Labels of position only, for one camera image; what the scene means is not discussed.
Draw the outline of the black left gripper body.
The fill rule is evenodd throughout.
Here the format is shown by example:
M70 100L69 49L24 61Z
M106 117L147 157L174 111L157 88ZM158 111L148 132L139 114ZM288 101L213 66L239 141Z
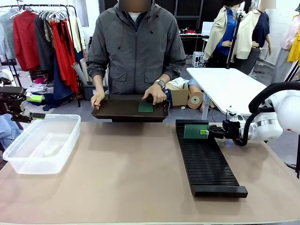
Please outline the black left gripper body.
M26 91L23 87L3 86L0 88L0 114L21 114L24 111L22 103L26 101Z

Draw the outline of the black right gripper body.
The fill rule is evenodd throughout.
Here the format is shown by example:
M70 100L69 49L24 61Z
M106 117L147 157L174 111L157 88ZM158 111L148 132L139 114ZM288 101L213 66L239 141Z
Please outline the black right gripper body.
M241 127L238 121L223 120L224 138L240 139L242 137Z

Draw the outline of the person's right hand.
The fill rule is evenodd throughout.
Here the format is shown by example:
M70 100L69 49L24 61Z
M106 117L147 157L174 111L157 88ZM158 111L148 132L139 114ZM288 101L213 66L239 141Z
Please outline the person's right hand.
M91 106L94 109L99 109L101 106L101 101L105 98L105 93L103 91L96 91L96 93L91 98Z

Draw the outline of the person's left hand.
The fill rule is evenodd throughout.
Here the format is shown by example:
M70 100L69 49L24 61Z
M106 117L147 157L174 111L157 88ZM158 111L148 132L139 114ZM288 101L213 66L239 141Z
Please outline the person's left hand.
M149 96L153 97L153 105L162 103L166 100L166 94L162 91L159 83L152 84L146 91L142 100L146 100Z

